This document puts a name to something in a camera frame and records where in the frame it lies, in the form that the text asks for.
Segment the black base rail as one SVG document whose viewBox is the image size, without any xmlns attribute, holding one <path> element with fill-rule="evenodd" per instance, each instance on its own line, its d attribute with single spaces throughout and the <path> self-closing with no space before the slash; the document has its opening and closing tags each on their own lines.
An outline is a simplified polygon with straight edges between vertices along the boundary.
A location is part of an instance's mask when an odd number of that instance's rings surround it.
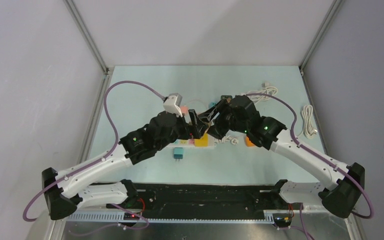
<svg viewBox="0 0 384 240">
<path fill-rule="evenodd" d="M 141 210 L 149 221 L 266 221 L 268 212 L 299 210 L 299 201 L 281 197 L 280 180 L 269 185 L 211 185 L 135 183 L 136 203 L 128 210 Z"/>
</svg>

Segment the dark green dragon adapter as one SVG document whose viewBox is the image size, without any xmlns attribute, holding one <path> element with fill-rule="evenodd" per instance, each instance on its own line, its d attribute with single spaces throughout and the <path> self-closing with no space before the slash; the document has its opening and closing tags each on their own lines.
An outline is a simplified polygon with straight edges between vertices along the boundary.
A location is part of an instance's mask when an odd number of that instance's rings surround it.
<svg viewBox="0 0 384 240">
<path fill-rule="evenodd" d="M 232 99 L 233 98 L 233 96 L 232 95 L 221 95 L 220 96 L 220 99 L 222 100 L 222 99 Z"/>
</svg>

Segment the teal blue power strip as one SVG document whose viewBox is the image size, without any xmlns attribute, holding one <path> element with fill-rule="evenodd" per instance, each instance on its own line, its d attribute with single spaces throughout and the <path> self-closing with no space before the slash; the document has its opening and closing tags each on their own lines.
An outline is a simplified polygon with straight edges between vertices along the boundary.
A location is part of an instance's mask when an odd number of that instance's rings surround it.
<svg viewBox="0 0 384 240">
<path fill-rule="evenodd" d="M 209 108 L 212 108 L 212 107 L 214 107 L 216 104 L 217 104 L 216 102 L 211 102 L 211 103 L 208 105 L 208 107 L 209 107 Z"/>
</svg>

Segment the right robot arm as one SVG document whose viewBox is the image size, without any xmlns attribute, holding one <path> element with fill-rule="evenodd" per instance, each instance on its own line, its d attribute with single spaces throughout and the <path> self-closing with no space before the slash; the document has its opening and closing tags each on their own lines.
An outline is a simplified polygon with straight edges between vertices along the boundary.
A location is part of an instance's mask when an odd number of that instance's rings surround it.
<svg viewBox="0 0 384 240">
<path fill-rule="evenodd" d="M 271 204 L 283 209 L 289 203 L 304 203 L 306 197 L 316 195 L 315 202 L 321 204 L 331 214 L 346 219 L 354 211 L 359 198 L 367 197 L 365 188 L 365 168 L 355 162 L 348 165 L 300 142 L 292 128 L 270 116 L 262 116 L 253 101 L 246 95 L 237 95 L 231 100 L 221 99 L 207 111 L 198 114 L 197 119 L 209 125 L 207 133 L 222 139 L 228 131 L 245 134 L 259 148 L 279 154 L 314 176 L 322 185 L 322 190 L 297 193 L 286 189 L 286 181 L 281 189 L 270 195 Z"/>
</svg>

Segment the small teal plug adapter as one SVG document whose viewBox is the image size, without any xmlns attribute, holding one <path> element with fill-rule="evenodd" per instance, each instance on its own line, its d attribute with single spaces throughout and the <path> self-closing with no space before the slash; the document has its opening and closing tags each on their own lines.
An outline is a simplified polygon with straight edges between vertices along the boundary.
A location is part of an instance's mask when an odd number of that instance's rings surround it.
<svg viewBox="0 0 384 240">
<path fill-rule="evenodd" d="M 173 149 L 173 158 L 177 162 L 182 160 L 184 158 L 184 149 L 182 147 L 175 147 Z"/>
</svg>

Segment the pink usb charger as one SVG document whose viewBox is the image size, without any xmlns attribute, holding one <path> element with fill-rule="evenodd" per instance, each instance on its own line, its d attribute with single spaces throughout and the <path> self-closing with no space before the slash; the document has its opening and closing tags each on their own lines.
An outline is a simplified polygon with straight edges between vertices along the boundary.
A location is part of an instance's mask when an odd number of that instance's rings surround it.
<svg viewBox="0 0 384 240">
<path fill-rule="evenodd" d="M 189 108 L 186 105 L 183 105 L 180 107 L 181 113 L 183 115 L 188 115 L 189 114 Z"/>
</svg>

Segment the yellow cube socket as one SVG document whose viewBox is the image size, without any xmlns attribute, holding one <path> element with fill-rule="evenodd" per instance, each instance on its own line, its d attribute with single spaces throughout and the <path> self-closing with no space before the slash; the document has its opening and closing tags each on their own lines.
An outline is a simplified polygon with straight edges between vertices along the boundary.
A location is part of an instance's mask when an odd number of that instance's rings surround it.
<svg viewBox="0 0 384 240">
<path fill-rule="evenodd" d="M 194 146 L 197 148 L 206 148 L 209 146 L 209 135 L 205 133 L 202 138 L 194 139 Z"/>
</svg>

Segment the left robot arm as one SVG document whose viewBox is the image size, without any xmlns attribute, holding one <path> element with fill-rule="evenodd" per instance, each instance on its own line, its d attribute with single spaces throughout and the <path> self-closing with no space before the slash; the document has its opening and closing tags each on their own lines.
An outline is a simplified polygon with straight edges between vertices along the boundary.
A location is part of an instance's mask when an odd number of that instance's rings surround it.
<svg viewBox="0 0 384 240">
<path fill-rule="evenodd" d="M 143 127 L 116 140 L 106 152 L 65 170 L 42 171 L 42 189 L 51 220 L 64 219 L 80 208 L 122 204 L 132 208 L 138 194 L 131 180 L 96 185 L 100 178 L 150 159 L 176 140 L 201 139 L 214 113 L 189 110 L 190 122 L 182 114 L 160 112 Z"/>
</svg>

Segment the white multicolour power strip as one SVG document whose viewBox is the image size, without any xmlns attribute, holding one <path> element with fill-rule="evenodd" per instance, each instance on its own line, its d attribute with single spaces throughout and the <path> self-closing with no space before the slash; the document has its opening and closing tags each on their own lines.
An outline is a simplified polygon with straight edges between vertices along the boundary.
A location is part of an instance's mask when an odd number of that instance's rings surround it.
<svg viewBox="0 0 384 240">
<path fill-rule="evenodd" d="M 214 149 L 216 146 L 215 138 L 210 136 L 209 137 L 209 146 L 208 147 L 195 147 L 194 146 L 194 139 L 177 139 L 175 142 L 170 143 L 166 146 L 166 148 L 174 149 L 174 148 L 183 148 L 183 149 Z"/>
</svg>

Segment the orange power strip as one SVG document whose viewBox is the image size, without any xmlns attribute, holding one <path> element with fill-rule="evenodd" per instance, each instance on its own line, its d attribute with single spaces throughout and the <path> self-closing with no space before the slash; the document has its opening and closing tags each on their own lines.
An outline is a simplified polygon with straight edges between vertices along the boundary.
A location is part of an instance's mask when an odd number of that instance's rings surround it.
<svg viewBox="0 0 384 240">
<path fill-rule="evenodd" d="M 256 145 L 254 143 L 251 142 L 251 140 L 249 139 L 248 136 L 245 137 L 245 145 L 249 148 L 251 147 L 255 147 Z"/>
</svg>

